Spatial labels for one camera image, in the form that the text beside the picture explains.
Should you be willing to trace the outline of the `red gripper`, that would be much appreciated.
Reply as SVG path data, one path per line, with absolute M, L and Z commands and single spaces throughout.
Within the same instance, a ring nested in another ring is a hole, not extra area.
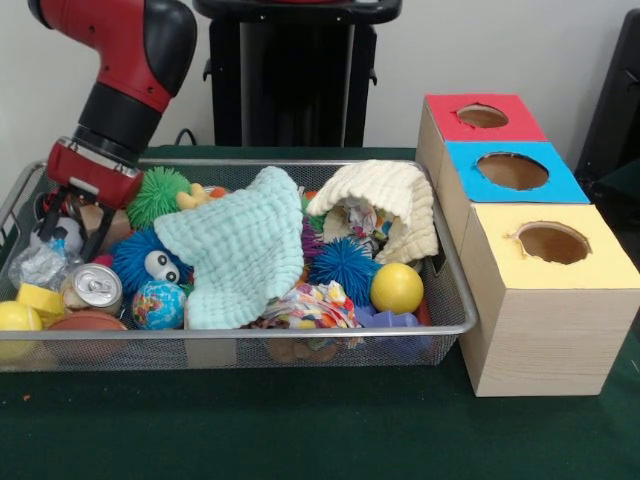
M 41 240 L 50 240 L 60 217 L 61 206 L 74 187 L 94 197 L 102 212 L 98 228 L 82 248 L 82 259 L 94 259 L 106 238 L 116 211 L 124 209 L 137 195 L 144 174 L 108 156 L 94 152 L 68 137 L 53 145 L 47 162 L 48 176 L 61 185 L 50 202 L 39 231 Z

